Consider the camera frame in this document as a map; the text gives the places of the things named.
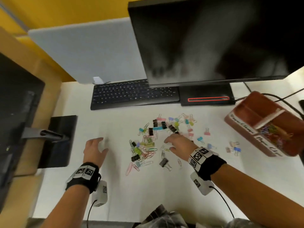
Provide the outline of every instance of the paper clip container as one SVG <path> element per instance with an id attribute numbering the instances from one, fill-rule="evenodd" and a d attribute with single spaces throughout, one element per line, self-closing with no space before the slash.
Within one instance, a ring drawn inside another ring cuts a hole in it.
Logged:
<path id="1" fill-rule="evenodd" d="M 269 121 L 278 109 L 284 112 Z M 269 157 L 293 157 L 304 149 L 304 121 L 257 91 L 250 93 L 224 121 Z M 257 125 L 265 121 L 292 136 L 278 147 L 265 134 L 259 133 Z"/>

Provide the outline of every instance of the keyboard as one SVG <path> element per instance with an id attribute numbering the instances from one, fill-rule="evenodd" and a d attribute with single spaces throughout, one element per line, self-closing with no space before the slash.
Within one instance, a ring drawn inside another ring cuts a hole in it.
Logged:
<path id="1" fill-rule="evenodd" d="M 95 85 L 91 110 L 179 102 L 178 87 L 150 88 L 147 79 Z"/>

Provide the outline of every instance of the hand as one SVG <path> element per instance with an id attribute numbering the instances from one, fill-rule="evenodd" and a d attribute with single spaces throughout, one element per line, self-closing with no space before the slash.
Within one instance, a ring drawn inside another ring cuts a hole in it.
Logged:
<path id="1" fill-rule="evenodd" d="M 91 139 L 86 142 L 86 147 L 83 153 L 85 154 L 83 156 L 83 163 L 85 162 L 92 162 L 95 165 L 97 165 L 99 168 L 101 168 L 101 165 L 103 164 L 103 161 L 105 159 L 105 156 L 108 153 L 108 148 L 104 149 L 102 152 L 98 149 L 98 144 L 101 142 L 103 138 L 95 138 Z"/>
<path id="2" fill-rule="evenodd" d="M 171 134 L 165 139 L 164 143 L 172 143 L 174 147 L 170 147 L 169 150 L 181 159 L 188 161 L 190 154 L 198 148 L 196 144 L 179 134 Z"/>

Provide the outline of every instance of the black wristband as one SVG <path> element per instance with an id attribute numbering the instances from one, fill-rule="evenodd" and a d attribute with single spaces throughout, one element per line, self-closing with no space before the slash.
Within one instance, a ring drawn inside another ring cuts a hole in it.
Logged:
<path id="1" fill-rule="evenodd" d="M 95 170 L 92 172 L 92 169 L 87 168 L 87 166 L 93 167 Z M 67 183 L 65 190 L 73 185 L 84 185 L 90 190 L 91 194 L 96 190 L 100 179 L 99 167 L 92 162 L 86 162 L 78 168 L 72 179 Z"/>
<path id="2" fill-rule="evenodd" d="M 227 164 L 227 162 L 219 156 L 212 155 L 202 163 L 198 175 L 204 181 L 211 180 L 210 176 L 217 172 L 223 164 Z"/>

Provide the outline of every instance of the desk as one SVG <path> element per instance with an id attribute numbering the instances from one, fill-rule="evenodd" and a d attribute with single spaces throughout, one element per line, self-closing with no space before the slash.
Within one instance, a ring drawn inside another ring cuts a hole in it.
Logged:
<path id="1" fill-rule="evenodd" d="M 249 94 L 243 83 L 231 84 L 236 98 Z M 249 87 L 260 92 L 278 94 L 283 97 L 292 93 L 286 80 L 249 83 Z M 124 108 L 90 110 L 92 84 L 77 82 L 63 83 L 54 116 L 78 115 L 74 144 L 70 163 L 64 168 L 43 170 L 44 179 L 37 199 L 34 218 L 46 218 L 64 193 L 65 181 L 80 166 L 85 142 L 103 136 L 109 139 L 110 151 L 101 168 L 102 178 L 108 183 L 108 202 L 90 213 L 90 220 L 140 222 L 161 203 L 167 210 L 182 213 L 189 222 L 230 221 L 231 214 L 217 192 L 203 196 L 190 179 L 193 169 L 182 161 L 179 168 L 177 157 L 167 153 L 173 170 L 161 168 L 161 152 L 157 151 L 154 163 L 142 167 L 139 172 L 132 170 L 126 176 L 130 163 L 129 140 L 138 139 L 138 129 L 147 122 L 152 123 L 159 114 L 162 117 L 176 117 L 181 113 L 193 114 L 198 121 L 193 129 L 195 138 L 210 128 L 211 143 L 228 164 L 248 174 L 258 181 L 282 193 L 304 206 L 304 168 L 299 157 L 270 158 L 257 150 L 224 122 L 224 117 L 234 106 L 193 106 L 180 104 L 147 105 Z M 159 148 L 163 139 L 169 135 L 159 133 L 156 142 Z M 242 152 L 236 157 L 226 153 L 230 141 L 238 141 Z M 245 215 L 223 194 L 235 217 Z M 91 206 L 87 205 L 85 218 Z"/>

